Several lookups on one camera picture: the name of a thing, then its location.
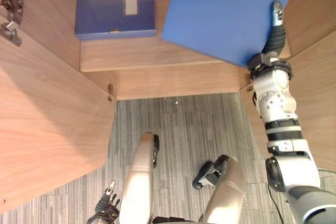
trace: cabinet door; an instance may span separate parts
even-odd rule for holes
[[[31,36],[18,34],[20,47],[0,37],[0,212],[102,166],[116,105]]]
[[[23,0],[20,29],[79,70],[80,41],[75,37],[77,0]]]

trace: cabinet hinge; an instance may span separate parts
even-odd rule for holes
[[[252,80],[250,79],[250,75],[248,73],[245,74],[244,79],[245,79],[246,91],[251,92],[253,90],[253,83]]]
[[[113,84],[108,85],[108,90],[109,90],[109,96],[107,97],[107,100],[112,102],[113,101]]]
[[[0,12],[8,20],[0,26],[0,35],[20,46],[22,40],[17,36],[16,29],[21,24],[23,14],[23,0],[1,0]]]

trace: wood grain surface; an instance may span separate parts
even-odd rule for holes
[[[157,35],[154,37],[82,41],[81,71],[93,72],[221,62],[221,60],[161,39],[168,6],[169,0],[155,0]]]
[[[229,63],[85,73],[100,87],[114,87],[118,100],[235,92],[238,68]]]
[[[336,29],[336,0],[289,0],[285,28],[294,56]]]
[[[100,87],[18,33],[20,47],[0,37],[0,212],[103,165],[115,107]]]
[[[336,31],[290,59],[294,78],[290,92],[296,99],[303,137],[318,167],[336,170]],[[269,156],[265,128],[253,103],[253,92],[240,91],[246,114],[262,155]]]
[[[77,0],[24,2],[21,30],[78,70],[80,42],[75,37]]]

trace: striped carpet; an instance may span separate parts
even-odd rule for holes
[[[224,153],[235,156],[245,172],[247,197],[240,223],[281,223],[240,96],[226,93],[119,101],[106,165],[4,213],[0,224],[86,223],[112,179],[121,196],[136,143],[147,130],[160,137],[154,216],[196,221],[214,188],[197,191],[191,182],[205,161]],[[321,180],[323,188],[336,193],[335,174],[321,172]],[[272,194],[285,223],[294,223],[283,196]]]

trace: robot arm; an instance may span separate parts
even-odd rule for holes
[[[273,5],[271,35],[261,54],[248,62],[254,103],[265,125],[271,158],[266,160],[269,185],[285,193],[297,223],[336,223],[336,195],[320,189],[320,176],[308,142],[302,137],[296,101],[289,92],[293,77],[279,59],[286,33],[279,1]]]

